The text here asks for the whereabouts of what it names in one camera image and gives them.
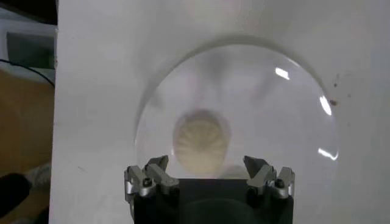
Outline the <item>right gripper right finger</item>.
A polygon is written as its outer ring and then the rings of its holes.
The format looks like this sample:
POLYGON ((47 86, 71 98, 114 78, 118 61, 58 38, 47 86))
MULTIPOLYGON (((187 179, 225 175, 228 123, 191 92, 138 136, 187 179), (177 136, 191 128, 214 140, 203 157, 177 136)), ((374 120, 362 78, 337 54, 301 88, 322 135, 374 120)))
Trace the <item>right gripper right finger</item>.
POLYGON ((249 187, 254 187, 258 195, 270 194, 277 199, 294 197, 295 173, 290 167, 282 167, 279 172, 264 159, 244 156, 244 165, 250 178, 249 187))

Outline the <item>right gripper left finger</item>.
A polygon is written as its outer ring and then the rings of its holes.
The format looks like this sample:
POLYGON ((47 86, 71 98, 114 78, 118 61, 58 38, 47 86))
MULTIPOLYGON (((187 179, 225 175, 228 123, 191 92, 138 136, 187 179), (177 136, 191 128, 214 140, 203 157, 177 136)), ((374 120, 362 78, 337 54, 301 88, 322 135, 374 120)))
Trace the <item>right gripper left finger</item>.
POLYGON ((168 155, 151 158, 141 169, 129 166, 124 171, 125 200, 133 202, 136 196, 153 197, 159 190, 163 195, 175 195, 179 192, 179 180, 169 176, 165 171, 168 166, 168 155))

